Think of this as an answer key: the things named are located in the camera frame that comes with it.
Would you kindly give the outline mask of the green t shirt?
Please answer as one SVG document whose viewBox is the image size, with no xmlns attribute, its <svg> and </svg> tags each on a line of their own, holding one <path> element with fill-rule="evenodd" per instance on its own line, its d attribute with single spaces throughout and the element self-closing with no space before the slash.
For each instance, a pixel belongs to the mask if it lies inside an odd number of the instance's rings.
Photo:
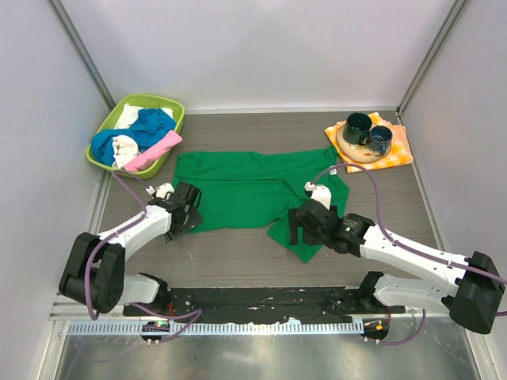
<svg viewBox="0 0 507 380">
<path fill-rule="evenodd" d="M 178 155 L 173 182 L 202 192 L 203 222 L 194 232 L 265 227 L 276 243 L 306 263 L 321 247 L 302 241 L 290 245 L 288 212 L 307 201 L 305 184 L 336 163 L 332 146 L 285 154 L 194 151 Z"/>
</svg>

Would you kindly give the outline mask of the lime green plastic basin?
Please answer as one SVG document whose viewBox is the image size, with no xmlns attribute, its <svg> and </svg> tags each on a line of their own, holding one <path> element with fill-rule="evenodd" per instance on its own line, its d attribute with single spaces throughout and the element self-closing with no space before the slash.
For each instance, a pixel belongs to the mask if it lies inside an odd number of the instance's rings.
<svg viewBox="0 0 507 380">
<path fill-rule="evenodd" d="M 123 100 L 121 100 L 115 108 L 110 112 L 107 116 L 106 120 L 102 123 L 102 125 L 97 130 L 102 131 L 106 128 L 114 128 L 116 126 L 117 120 L 120 118 L 120 114 L 124 110 L 125 105 L 138 106 L 140 108 L 169 108 L 173 111 L 173 118 L 177 121 L 177 126 L 175 128 L 175 132 L 179 135 L 183 126 L 185 109 L 183 105 L 177 101 L 170 100 L 165 97 L 148 95 L 148 94 L 132 94 L 126 96 Z M 169 152 L 164 154 L 161 158 L 159 158 L 149 169 L 145 169 L 144 171 L 134 173 L 136 176 L 141 177 L 143 179 L 152 178 L 161 168 L 164 161 L 167 159 Z M 112 170 L 123 170 L 124 169 L 115 169 L 110 166 L 102 165 L 101 163 L 95 161 L 91 154 L 90 144 L 86 151 L 86 158 L 88 161 L 94 165 L 99 166 L 100 168 L 108 171 Z"/>
</svg>

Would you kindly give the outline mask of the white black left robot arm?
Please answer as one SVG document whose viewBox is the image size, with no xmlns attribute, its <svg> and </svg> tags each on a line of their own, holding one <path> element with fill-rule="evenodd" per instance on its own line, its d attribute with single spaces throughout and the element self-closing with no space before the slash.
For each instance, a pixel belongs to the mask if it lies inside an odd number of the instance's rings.
<svg viewBox="0 0 507 380">
<path fill-rule="evenodd" d="M 155 238 L 166 242 L 202 223 L 202 192 L 181 182 L 148 188 L 151 201 L 136 216 L 100 234 L 83 232 L 71 248 L 59 281 L 59 293 L 86 306 L 95 320 L 118 305 L 140 304 L 150 315 L 167 310 L 169 290 L 154 275 L 128 275 L 125 264 Z"/>
</svg>

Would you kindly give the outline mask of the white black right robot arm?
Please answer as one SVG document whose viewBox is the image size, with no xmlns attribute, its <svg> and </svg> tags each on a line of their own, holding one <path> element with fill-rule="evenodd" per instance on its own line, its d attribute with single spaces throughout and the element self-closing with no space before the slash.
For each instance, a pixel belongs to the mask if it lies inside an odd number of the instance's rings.
<svg viewBox="0 0 507 380">
<path fill-rule="evenodd" d="M 369 273 L 357 301 L 374 313 L 383 306 L 407 306 L 448 315 L 473 333 L 488 334 L 498 316 L 505 284 L 493 260 L 446 253 L 386 230 L 369 218 L 347 214 L 310 199 L 288 212 L 289 243 L 324 245 L 339 254 L 375 260 L 410 273 L 409 279 Z"/>
</svg>

